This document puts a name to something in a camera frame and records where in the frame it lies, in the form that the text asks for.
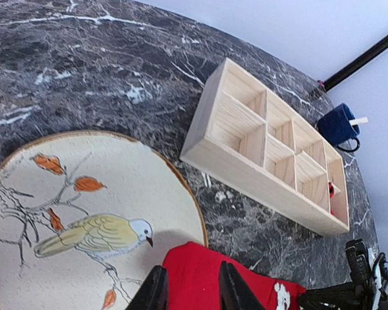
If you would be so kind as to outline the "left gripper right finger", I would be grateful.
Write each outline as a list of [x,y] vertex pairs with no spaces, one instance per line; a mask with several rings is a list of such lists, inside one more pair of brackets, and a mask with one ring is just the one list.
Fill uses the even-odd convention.
[[219,269],[219,298],[222,310],[264,310],[235,266],[226,261]]

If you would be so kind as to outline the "red santa sock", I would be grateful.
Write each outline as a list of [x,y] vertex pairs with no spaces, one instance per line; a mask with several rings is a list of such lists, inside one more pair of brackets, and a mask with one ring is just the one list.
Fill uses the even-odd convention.
[[335,188],[332,182],[329,182],[329,198],[330,198],[330,213],[335,217],[340,216],[340,212],[343,206],[340,191]]
[[294,282],[261,276],[239,262],[194,242],[168,251],[169,309],[219,309],[219,270],[233,264],[265,309],[299,309],[298,297],[307,290]]

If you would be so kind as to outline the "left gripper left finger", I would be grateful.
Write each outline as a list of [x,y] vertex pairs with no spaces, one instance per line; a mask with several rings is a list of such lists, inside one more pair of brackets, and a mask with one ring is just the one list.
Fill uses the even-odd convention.
[[168,309],[169,283],[165,268],[156,265],[149,272],[126,310]]

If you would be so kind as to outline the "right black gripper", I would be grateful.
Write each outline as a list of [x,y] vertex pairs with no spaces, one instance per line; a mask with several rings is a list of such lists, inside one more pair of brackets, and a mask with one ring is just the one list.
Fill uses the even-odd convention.
[[374,293],[352,282],[310,289],[297,298],[299,306],[311,310],[372,309]]

